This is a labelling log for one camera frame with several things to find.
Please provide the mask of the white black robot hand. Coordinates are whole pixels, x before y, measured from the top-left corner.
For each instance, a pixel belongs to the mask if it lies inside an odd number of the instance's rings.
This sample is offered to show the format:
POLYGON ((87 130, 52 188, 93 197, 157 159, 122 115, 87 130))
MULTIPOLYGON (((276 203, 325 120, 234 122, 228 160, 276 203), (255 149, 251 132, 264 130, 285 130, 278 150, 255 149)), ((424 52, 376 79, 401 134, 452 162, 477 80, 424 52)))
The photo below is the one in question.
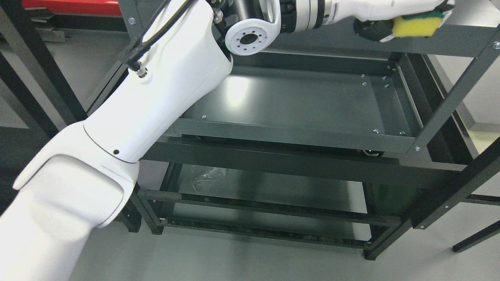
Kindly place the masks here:
POLYGON ((357 36, 380 43, 396 39, 392 29, 393 19, 398 16, 439 11, 445 15, 442 26, 455 9, 454 0, 320 0, 319 2, 316 28, 352 17, 355 19, 353 29, 357 36))

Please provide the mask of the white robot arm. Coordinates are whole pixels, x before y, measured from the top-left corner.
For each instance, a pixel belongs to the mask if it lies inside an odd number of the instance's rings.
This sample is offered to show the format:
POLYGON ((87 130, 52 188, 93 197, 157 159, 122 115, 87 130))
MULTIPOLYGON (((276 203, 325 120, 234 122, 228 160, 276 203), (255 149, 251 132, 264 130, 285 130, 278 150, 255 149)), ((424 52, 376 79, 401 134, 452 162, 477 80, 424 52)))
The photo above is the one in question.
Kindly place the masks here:
POLYGON ((54 136, 14 181, 1 215, 1 280, 66 281, 93 228, 112 222, 157 139, 232 71, 205 0, 171 0, 130 73, 84 121, 54 136))

